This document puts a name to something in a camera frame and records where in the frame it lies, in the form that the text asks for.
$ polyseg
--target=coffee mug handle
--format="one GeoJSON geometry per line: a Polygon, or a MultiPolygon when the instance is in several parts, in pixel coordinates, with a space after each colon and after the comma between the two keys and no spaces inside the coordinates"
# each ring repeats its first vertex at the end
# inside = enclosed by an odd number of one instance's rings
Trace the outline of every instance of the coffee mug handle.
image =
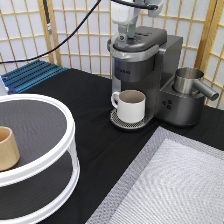
{"type": "Polygon", "coordinates": [[[112,102],[112,105],[117,109],[118,108],[118,105],[116,104],[115,100],[114,100],[114,95],[117,95],[119,96],[120,95],[120,92],[114,92],[111,96],[111,102],[112,102]]]}

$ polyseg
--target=black tablecloth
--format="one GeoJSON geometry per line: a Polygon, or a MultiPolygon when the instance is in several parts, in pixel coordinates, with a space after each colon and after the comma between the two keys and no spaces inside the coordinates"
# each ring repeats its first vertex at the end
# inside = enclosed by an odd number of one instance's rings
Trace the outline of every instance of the black tablecloth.
{"type": "Polygon", "coordinates": [[[111,85],[109,79],[70,69],[26,91],[60,100],[76,124],[80,179],[68,201],[44,224],[85,223],[159,126],[224,150],[224,111],[209,107],[191,128],[154,119],[139,132],[117,129],[109,120],[111,85]]]}

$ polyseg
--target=gray mesh mat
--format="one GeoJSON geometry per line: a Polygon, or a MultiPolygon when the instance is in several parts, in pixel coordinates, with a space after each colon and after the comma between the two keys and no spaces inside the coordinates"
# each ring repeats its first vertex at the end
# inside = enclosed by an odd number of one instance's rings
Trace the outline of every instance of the gray mesh mat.
{"type": "Polygon", "coordinates": [[[62,139],[67,128],[64,114],[55,106],[34,100],[0,103],[0,126],[13,130],[20,152],[12,168],[46,154],[62,139]]]}
{"type": "Polygon", "coordinates": [[[165,139],[173,140],[218,159],[224,159],[224,153],[220,150],[159,127],[86,224],[109,223],[111,217],[114,215],[123,199],[126,197],[165,139]]]}
{"type": "Polygon", "coordinates": [[[41,173],[0,188],[0,222],[35,212],[52,202],[68,185],[72,175],[71,156],[66,152],[41,173]]]}
{"type": "Polygon", "coordinates": [[[223,223],[224,161],[166,139],[109,224],[223,223]]]}

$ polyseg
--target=coffee machine lid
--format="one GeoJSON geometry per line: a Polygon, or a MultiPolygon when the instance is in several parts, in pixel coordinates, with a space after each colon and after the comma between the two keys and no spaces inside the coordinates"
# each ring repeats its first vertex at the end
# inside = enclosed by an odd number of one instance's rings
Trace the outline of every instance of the coffee machine lid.
{"type": "Polygon", "coordinates": [[[118,38],[114,42],[114,49],[123,52],[141,52],[167,42],[167,32],[163,29],[139,26],[136,28],[134,39],[129,38],[124,48],[118,46],[118,38]]]}

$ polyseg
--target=white round tray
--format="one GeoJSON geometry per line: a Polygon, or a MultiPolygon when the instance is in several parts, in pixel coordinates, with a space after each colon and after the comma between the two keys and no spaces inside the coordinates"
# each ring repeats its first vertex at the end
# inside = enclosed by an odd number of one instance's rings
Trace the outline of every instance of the white round tray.
{"type": "Polygon", "coordinates": [[[0,220],[1,224],[25,224],[25,223],[37,223],[51,214],[53,214],[56,210],[58,210],[69,198],[72,194],[80,173],[79,162],[76,153],[76,144],[75,144],[75,123],[69,109],[59,102],[50,97],[42,96],[42,95],[34,95],[34,94],[21,94],[21,95],[10,95],[0,97],[0,107],[1,103],[5,103],[8,101],[23,101],[23,100],[33,100],[44,102],[47,104],[51,104],[58,108],[65,116],[67,128],[61,140],[46,154],[42,155],[40,158],[35,159],[34,161],[27,163],[23,166],[16,167],[14,169],[0,172],[0,187],[7,188],[6,186],[18,183],[20,181],[24,181],[28,178],[32,178],[34,175],[46,170],[52,164],[54,164],[57,160],[59,160],[66,151],[70,153],[72,159],[72,174],[70,181],[64,190],[49,204],[44,206],[43,208],[25,215],[23,217],[8,219],[8,220],[0,220]]]}

